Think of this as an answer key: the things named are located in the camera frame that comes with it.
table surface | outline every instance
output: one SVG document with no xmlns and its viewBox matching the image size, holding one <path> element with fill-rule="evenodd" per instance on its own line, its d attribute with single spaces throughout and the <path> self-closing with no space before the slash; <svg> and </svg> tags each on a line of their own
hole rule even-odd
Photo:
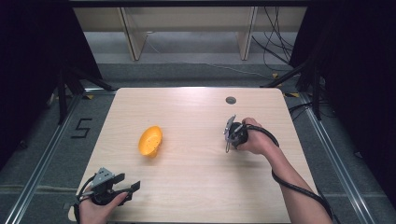
<svg viewBox="0 0 396 224">
<path fill-rule="evenodd" d="M 232 96 L 234 105 L 226 102 Z M 290 222 L 279 185 L 263 156 L 225 152 L 228 118 L 253 117 L 271 132 L 294 168 L 315 189 L 285 100 L 278 89 L 136 88 L 118 90 L 80 188 L 100 167 L 141 181 L 111 221 L 193 223 Z M 163 130 L 156 158 L 138 151 L 150 126 Z M 74 219 L 72 210 L 69 218 Z"/>
</svg>

orange object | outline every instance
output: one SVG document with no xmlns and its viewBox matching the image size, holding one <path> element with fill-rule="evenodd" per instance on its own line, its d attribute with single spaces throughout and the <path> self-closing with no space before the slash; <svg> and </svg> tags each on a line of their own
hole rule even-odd
<svg viewBox="0 0 396 224">
<path fill-rule="evenodd" d="M 139 151 L 143 156 L 154 158 L 157 156 L 158 147 L 163 140 L 163 132 L 158 126 L 149 127 L 139 140 Z"/>
</svg>

person's right hand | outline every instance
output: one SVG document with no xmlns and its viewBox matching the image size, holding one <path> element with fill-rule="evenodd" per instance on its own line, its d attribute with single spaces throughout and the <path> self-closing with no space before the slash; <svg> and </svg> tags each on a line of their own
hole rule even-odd
<svg viewBox="0 0 396 224">
<path fill-rule="evenodd" d="M 108 217 L 111 215 L 113 210 L 119 206 L 119 204 L 128 195 L 127 192 L 123 192 L 117 195 L 113 201 L 107 205 L 97 205 L 92 202 L 89 196 L 88 199 L 84 199 L 79 205 L 79 219 L 81 224 L 106 224 Z"/>
<path fill-rule="evenodd" d="M 260 123 L 253 118 L 245 118 L 242 120 L 243 124 L 261 127 Z M 239 150 L 247 150 L 254 154 L 262 154 L 266 156 L 268 150 L 273 150 L 277 146 L 265 133 L 255 130 L 247 130 L 248 139 L 246 143 L 239 145 Z"/>
</svg>

forearm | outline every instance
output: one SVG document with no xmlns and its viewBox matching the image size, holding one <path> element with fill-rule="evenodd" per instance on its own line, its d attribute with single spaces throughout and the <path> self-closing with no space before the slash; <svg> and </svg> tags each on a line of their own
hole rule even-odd
<svg viewBox="0 0 396 224">
<path fill-rule="evenodd" d="M 291 166 L 279 147 L 266 148 L 262 155 L 270 162 L 274 173 L 282 180 L 307 189 L 312 189 Z M 291 223 L 332 223 L 325 208 L 314 199 L 293 189 L 280 185 Z"/>
</svg>

metal frame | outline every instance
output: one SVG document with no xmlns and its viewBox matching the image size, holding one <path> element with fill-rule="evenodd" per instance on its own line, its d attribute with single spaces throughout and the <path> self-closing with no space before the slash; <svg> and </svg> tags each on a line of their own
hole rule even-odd
<svg viewBox="0 0 396 224">
<path fill-rule="evenodd" d="M 341 0 L 40 0 L 69 7 L 309 7 Z"/>
<path fill-rule="evenodd" d="M 300 93 L 301 101 L 303 104 L 309 103 L 309 98 L 306 93 Z M 326 129 L 324 128 L 322 122 L 316 119 L 316 115 L 314 112 L 308 108 L 307 115 L 314 126 L 315 131 L 318 134 L 320 142 L 322 143 L 330 162 L 334 168 L 334 171 L 337 173 L 338 178 L 340 179 L 341 185 L 346 191 L 346 195 L 350 200 L 353 208 L 355 209 L 356 215 L 358 216 L 361 223 L 376 223 L 374 216 L 371 214 L 369 207 L 361 196 L 358 187 L 352 180 L 347 168 L 345 167 L 343 161 L 337 153 L 334 145 L 332 144 L 332 140 L 329 135 L 327 135 Z"/>
<path fill-rule="evenodd" d="M 41 156 L 40 161 L 38 162 L 35 170 L 33 171 L 32 175 L 30 176 L 29 180 L 27 181 L 26 185 L 24 186 L 20 197 L 12 206 L 10 213 L 7 216 L 6 223 L 20 223 L 21 219 L 26 212 L 26 209 L 32 201 L 33 196 L 35 195 L 35 190 L 43 177 L 44 173 L 47 170 L 47 167 L 50 164 L 50 161 L 56 151 L 58 144 L 60 143 L 62 136 L 64 135 L 64 131 L 69 124 L 70 118 L 73 115 L 79 101 L 81 100 L 81 95 L 75 95 L 70 103 L 69 110 L 70 112 L 65 117 L 64 122 L 59 124 L 55 130 L 54 135 L 49 141 L 46 150 L 44 151 L 43 155 Z"/>
</svg>

